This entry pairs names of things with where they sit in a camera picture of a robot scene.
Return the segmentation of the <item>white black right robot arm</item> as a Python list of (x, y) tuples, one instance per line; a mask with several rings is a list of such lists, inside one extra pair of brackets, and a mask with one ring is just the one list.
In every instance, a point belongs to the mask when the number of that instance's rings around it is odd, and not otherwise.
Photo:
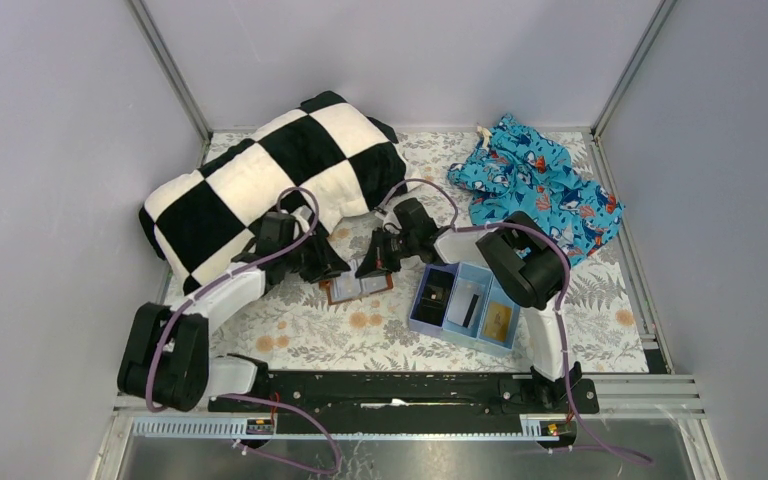
[(399, 203), (376, 228), (355, 275), (398, 272), (416, 257), (426, 267), (408, 315), (411, 330), (489, 355), (505, 356), (525, 325), (531, 367), (549, 382), (573, 380), (560, 319), (570, 263), (525, 213), (483, 226), (440, 226), (416, 199)]

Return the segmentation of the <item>grey credit card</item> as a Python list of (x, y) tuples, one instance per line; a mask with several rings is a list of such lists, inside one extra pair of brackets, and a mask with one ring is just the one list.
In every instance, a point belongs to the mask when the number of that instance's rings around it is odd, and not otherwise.
[(335, 303), (353, 300), (364, 293), (362, 282), (356, 277), (358, 261), (352, 259), (348, 265), (349, 270), (347, 272), (341, 273), (330, 281), (330, 299)]

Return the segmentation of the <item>white card in middle slot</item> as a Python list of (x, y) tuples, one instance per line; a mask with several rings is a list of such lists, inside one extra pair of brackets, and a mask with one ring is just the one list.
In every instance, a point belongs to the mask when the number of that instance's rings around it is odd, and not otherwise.
[(448, 321), (459, 327), (471, 327), (478, 316), (486, 287), (485, 283), (460, 279), (450, 301)]

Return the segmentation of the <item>floral patterned table mat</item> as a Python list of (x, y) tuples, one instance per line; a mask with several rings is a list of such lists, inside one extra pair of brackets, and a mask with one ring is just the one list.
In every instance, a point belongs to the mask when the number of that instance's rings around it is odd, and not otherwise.
[[(546, 132), (569, 152), (572, 166), (595, 179), (591, 136), (578, 131)], [(458, 225), (468, 225), (470, 194), (446, 179), (450, 164), (465, 160), (479, 137), (469, 132), (399, 133), (399, 149), (421, 177), (446, 188), (460, 210)], [(329, 238), (347, 259), (366, 251), (373, 216), (343, 220)], [(574, 267), (563, 318), (572, 353), (587, 373), (649, 372), (625, 279), (619, 240)], [(291, 275), (265, 297), (247, 305), (210, 339), (210, 353), (242, 354), (264, 360), (273, 369), (515, 371), (529, 370), (534, 342), (520, 320), (513, 351), (497, 357), (409, 330), (407, 317), (424, 271), (416, 258), (403, 262), (391, 290), (329, 305), (320, 287)]]

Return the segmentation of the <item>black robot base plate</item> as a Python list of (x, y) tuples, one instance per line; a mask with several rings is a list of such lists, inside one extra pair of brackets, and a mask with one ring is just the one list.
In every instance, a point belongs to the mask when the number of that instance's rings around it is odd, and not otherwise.
[(565, 420), (572, 407), (596, 414), (593, 381), (578, 378), (567, 394), (562, 381), (511, 373), (270, 372), (253, 397), (297, 407), (324, 427), (358, 422), (471, 425), (479, 417), (545, 415)]

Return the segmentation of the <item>gold credit card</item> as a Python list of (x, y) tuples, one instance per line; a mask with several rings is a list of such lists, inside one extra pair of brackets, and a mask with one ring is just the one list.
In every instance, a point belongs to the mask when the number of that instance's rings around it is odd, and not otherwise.
[(503, 344), (507, 341), (513, 309), (505, 304), (490, 301), (483, 319), (481, 336)]

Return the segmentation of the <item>blue shark print cloth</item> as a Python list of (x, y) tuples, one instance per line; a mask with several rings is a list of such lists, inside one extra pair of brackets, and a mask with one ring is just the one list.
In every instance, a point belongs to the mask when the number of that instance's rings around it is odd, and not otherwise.
[(624, 205), (595, 180), (576, 172), (569, 151), (506, 114), (482, 134), (448, 181), (472, 194), (474, 225), (528, 215), (576, 266), (620, 232)]

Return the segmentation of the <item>black white checkered blanket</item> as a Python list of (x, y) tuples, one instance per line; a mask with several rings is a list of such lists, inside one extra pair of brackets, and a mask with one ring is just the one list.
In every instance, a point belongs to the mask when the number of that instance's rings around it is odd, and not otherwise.
[(229, 267), (275, 206), (294, 212), (317, 199), (317, 228), (330, 234), (390, 189), (405, 194), (403, 181), (416, 172), (389, 125), (324, 91), (156, 188), (138, 218), (189, 294)]

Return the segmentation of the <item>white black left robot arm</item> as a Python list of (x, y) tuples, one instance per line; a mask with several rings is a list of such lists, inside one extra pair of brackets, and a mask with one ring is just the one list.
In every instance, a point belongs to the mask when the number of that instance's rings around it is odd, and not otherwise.
[(308, 283), (349, 271), (313, 214), (269, 212), (229, 266), (173, 305), (145, 303), (134, 316), (117, 375), (118, 390), (153, 410), (189, 411), (218, 386), (249, 391), (257, 368), (246, 357), (211, 359), (209, 339), (227, 320), (288, 274)]

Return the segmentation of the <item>aluminium frame rails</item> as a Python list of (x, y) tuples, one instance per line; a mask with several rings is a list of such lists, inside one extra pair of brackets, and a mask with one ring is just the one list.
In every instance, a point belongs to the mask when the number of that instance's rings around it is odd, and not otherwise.
[[(605, 154), (604, 134), (676, 5), (674, 1), (657, 4), (606, 106), (592, 126), (580, 130), (597, 178), (609, 185), (615, 181)], [(723, 479), (726, 474), (701, 405), (698, 386), (691, 376), (676, 371), (638, 248), (628, 227), (620, 230), (618, 249), (625, 285), (639, 315), (638, 333), (651, 370), (647, 374), (594, 375), (592, 379), (596, 390), (604, 393), (607, 400), (606, 408), (598, 418), (621, 421), (669, 419), (682, 436), (694, 478)], [(207, 405), (206, 401), (201, 401), (189, 413), (152, 413), (143, 400), (119, 394), (111, 424), (91, 470), (91, 478), (117, 479), (122, 475), (127, 447), (136, 436), (138, 427), (144, 424), (158, 424), (162, 428), (160, 437), (172, 438), (176, 428), (189, 428), (199, 421), (228, 431), (243, 417), (240, 413), (210, 413)]]

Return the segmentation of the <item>black card in purple slot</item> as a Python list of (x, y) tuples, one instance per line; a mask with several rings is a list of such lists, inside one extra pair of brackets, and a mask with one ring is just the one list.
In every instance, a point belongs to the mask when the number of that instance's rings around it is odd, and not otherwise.
[(419, 300), (412, 318), (420, 322), (441, 326), (454, 286), (455, 274), (430, 268), (419, 289)]

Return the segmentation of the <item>purple blue card organizer box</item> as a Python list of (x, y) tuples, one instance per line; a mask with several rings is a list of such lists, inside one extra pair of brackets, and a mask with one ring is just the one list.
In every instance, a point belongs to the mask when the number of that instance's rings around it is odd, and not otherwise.
[(408, 317), (410, 330), (489, 355), (513, 350), (520, 306), (487, 268), (425, 267)]

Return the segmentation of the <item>brown leather card holder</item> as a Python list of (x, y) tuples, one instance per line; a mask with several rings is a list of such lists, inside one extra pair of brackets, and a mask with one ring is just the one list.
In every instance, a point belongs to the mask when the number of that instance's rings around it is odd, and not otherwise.
[(319, 287), (325, 292), (329, 305), (341, 304), (363, 297), (391, 290), (392, 276), (377, 276), (360, 279), (355, 276), (360, 260), (355, 258), (348, 262), (350, 270), (341, 273), (338, 277), (319, 283)]

